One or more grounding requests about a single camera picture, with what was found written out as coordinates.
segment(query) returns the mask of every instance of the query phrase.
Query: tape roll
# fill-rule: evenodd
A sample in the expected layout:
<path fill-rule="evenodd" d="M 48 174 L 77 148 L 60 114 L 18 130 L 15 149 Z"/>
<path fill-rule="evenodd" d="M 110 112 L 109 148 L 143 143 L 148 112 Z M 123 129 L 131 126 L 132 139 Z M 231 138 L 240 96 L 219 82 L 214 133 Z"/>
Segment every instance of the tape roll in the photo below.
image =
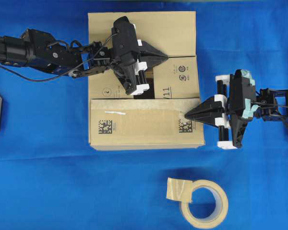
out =
<path fill-rule="evenodd" d="M 216 207 L 213 213 L 206 218 L 194 217 L 189 208 L 189 203 L 192 202 L 192 193 L 199 188 L 208 189 L 216 200 Z M 167 198 L 180 201 L 182 215 L 190 224 L 199 229 L 211 229 L 218 226 L 225 219 L 228 212 L 226 193 L 218 184 L 208 180 L 192 182 L 168 178 Z"/>
<path fill-rule="evenodd" d="M 216 200 L 216 208 L 213 213 L 206 218 L 195 218 L 189 208 L 189 203 L 180 202 L 180 210 L 185 219 L 195 228 L 211 229 L 223 222 L 228 211 L 228 199 L 224 190 L 216 183 L 207 180 L 198 180 L 192 183 L 192 193 L 199 188 L 208 189 Z"/>

